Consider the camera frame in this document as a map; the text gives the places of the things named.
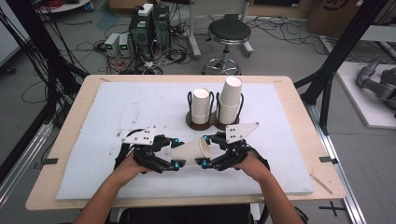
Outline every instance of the person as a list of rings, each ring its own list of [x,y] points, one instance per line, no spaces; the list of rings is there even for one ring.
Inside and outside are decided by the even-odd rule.
[[[252,177],[260,185],[265,203],[268,207],[269,214],[273,223],[301,223],[304,224],[300,216],[294,210],[282,188],[277,183],[270,171],[257,159],[257,157],[248,153],[247,157],[234,166],[243,170],[247,175]],[[119,190],[129,181],[133,180],[137,175],[143,172],[149,172],[149,169],[137,164],[134,160],[133,153],[128,155],[115,169],[107,179],[102,183],[92,198],[85,205],[81,213],[78,215],[75,224],[83,223],[105,223],[107,215],[111,210],[112,204],[115,202]],[[156,213],[151,212],[151,217],[155,217]],[[144,224],[144,220],[140,220],[139,224]]]

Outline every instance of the stool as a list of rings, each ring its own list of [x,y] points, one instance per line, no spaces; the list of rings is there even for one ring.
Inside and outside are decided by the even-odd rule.
[[[221,19],[210,23],[208,34],[212,40],[225,44],[225,49],[220,59],[212,59],[204,66],[201,74],[206,75],[206,69],[210,68],[219,71],[218,75],[229,75],[229,71],[234,71],[235,75],[241,75],[239,65],[228,58],[228,53],[231,45],[243,45],[248,41],[250,28],[240,20]]]

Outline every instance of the white paper cup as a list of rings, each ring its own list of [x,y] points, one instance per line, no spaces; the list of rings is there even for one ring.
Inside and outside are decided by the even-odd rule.
[[[239,77],[227,77],[219,100],[227,106],[239,105],[241,101],[242,80]]]
[[[206,116],[191,115],[191,120],[196,124],[205,124],[209,121],[209,114],[207,114]]]
[[[195,159],[210,158],[210,149],[203,137],[175,147],[171,151],[173,160],[185,160],[186,165],[196,164]]]
[[[217,118],[222,124],[231,124],[235,121],[236,115],[238,114],[239,105],[227,106],[221,101],[219,102],[220,109],[217,112]]]
[[[204,117],[209,114],[210,96],[205,88],[195,89],[192,93],[191,114],[196,117]]]

